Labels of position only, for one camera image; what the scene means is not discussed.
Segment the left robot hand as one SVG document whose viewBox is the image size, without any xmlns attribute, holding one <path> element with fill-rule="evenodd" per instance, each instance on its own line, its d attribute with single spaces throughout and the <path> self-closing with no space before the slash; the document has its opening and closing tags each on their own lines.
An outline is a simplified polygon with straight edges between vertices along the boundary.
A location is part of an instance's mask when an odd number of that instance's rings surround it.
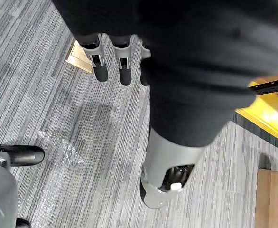
<svg viewBox="0 0 278 228">
<path fill-rule="evenodd" d="M 278 73 L 278 0 L 55 0 L 96 66 L 101 43 L 137 35 L 150 88 L 140 196 L 157 209 L 185 186 L 236 109 L 256 98 L 255 78 Z"/>
</svg>

